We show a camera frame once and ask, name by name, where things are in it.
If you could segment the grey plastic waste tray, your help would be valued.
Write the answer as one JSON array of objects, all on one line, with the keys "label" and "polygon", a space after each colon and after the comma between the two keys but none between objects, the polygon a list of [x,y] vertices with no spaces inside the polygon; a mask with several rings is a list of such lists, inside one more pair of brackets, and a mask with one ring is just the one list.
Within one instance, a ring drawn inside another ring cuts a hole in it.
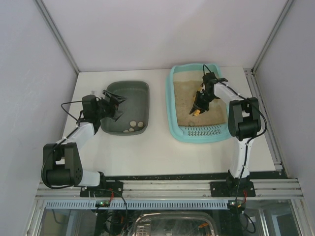
[{"label": "grey plastic waste tray", "polygon": [[[143,81],[118,81],[111,83],[107,91],[126,97],[126,101],[119,105],[119,111],[123,115],[114,122],[110,118],[101,121],[101,129],[105,133],[116,136],[138,135],[145,131],[149,121],[150,109],[150,89],[149,85]],[[143,127],[130,126],[130,122],[135,121],[137,125],[143,122]],[[124,130],[133,128],[133,132],[124,133]]]}]

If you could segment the teal cat litter box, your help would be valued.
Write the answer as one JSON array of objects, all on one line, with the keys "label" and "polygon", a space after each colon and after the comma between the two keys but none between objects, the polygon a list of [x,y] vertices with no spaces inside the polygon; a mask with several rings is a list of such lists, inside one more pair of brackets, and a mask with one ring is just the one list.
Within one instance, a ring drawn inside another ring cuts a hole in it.
[{"label": "teal cat litter box", "polygon": [[211,143],[219,142],[231,137],[227,122],[223,124],[208,126],[180,126],[177,122],[175,112],[175,74],[181,72],[203,72],[203,64],[191,63],[175,65],[172,67],[169,76],[166,78],[165,98],[168,115],[168,124],[172,136],[181,142],[186,143]]}]

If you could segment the yellow litter scoop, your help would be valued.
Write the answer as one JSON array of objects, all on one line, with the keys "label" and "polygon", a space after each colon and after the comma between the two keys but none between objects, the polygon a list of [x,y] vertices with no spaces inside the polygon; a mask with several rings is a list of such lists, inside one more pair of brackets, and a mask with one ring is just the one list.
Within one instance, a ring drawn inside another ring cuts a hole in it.
[{"label": "yellow litter scoop", "polygon": [[193,116],[198,116],[201,113],[204,112],[204,98],[203,98],[203,86],[200,86],[200,88],[197,90],[196,95],[194,97],[194,104],[193,104]]}]

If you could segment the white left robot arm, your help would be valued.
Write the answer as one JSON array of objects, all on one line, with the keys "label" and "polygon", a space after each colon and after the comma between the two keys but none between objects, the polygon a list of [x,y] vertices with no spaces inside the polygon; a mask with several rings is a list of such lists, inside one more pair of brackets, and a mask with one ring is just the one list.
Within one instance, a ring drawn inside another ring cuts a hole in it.
[{"label": "white left robot arm", "polygon": [[68,187],[97,187],[102,172],[83,169],[79,150],[92,138],[101,126],[101,120],[110,118],[117,121],[122,112],[119,105],[126,98],[104,90],[103,97],[86,95],[75,101],[82,105],[75,128],[61,140],[43,147],[41,179],[46,187],[63,189]]}]

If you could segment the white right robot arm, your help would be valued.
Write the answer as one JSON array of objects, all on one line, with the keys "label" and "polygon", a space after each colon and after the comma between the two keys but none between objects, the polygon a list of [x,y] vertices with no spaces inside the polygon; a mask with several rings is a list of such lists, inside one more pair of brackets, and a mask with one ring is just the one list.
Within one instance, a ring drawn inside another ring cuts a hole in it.
[{"label": "white right robot arm", "polygon": [[252,143],[261,130],[258,100],[245,98],[227,84],[225,78],[204,79],[197,90],[190,114],[197,116],[209,111],[209,104],[221,99],[228,105],[228,131],[235,138],[234,155],[228,172],[234,179],[249,176],[249,158]]}]

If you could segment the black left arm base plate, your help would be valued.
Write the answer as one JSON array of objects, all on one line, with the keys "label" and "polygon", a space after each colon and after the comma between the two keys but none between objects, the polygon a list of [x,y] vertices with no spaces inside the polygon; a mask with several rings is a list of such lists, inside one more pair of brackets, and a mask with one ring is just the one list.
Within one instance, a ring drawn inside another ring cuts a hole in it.
[{"label": "black left arm base plate", "polygon": [[122,195],[124,183],[115,179],[109,179],[100,175],[100,184],[95,187],[83,187],[80,191],[82,198],[111,198]]}]

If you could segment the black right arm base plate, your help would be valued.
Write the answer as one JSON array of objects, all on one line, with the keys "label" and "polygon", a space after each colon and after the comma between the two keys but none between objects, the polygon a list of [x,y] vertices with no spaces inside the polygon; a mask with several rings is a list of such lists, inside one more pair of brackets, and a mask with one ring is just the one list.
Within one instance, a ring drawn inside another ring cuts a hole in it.
[{"label": "black right arm base plate", "polygon": [[254,184],[250,177],[234,178],[230,172],[225,180],[211,181],[210,190],[212,197],[255,197]]}]

